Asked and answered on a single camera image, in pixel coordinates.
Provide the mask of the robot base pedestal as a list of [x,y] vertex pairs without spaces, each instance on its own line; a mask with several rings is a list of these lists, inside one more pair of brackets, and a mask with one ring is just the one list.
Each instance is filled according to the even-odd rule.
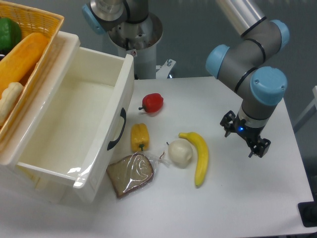
[[162,38],[160,19],[153,13],[141,23],[123,22],[108,32],[120,57],[134,58],[136,79],[155,79],[157,66],[157,44]]

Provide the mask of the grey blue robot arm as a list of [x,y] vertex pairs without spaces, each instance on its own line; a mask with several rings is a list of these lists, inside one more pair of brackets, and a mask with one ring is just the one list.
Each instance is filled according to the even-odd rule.
[[[243,138],[252,155],[262,157],[270,141],[261,132],[287,89],[287,78],[264,63],[289,42],[288,27],[267,20],[252,0],[219,0],[218,6],[242,38],[231,48],[215,47],[206,60],[206,70],[242,98],[237,114],[228,112],[220,124],[226,134]],[[136,79],[157,78],[156,45],[162,23],[149,12],[146,0],[91,0],[82,13],[97,33],[107,33],[121,57],[134,58]]]

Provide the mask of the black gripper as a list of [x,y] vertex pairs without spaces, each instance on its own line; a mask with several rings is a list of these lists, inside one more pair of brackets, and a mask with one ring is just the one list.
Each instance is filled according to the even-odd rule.
[[262,158],[267,153],[271,141],[260,137],[263,127],[253,128],[247,126],[246,120],[236,118],[236,115],[232,111],[227,112],[223,116],[220,125],[225,130],[224,137],[228,137],[231,133],[237,133],[247,142],[251,150],[248,155],[249,158],[253,155]]

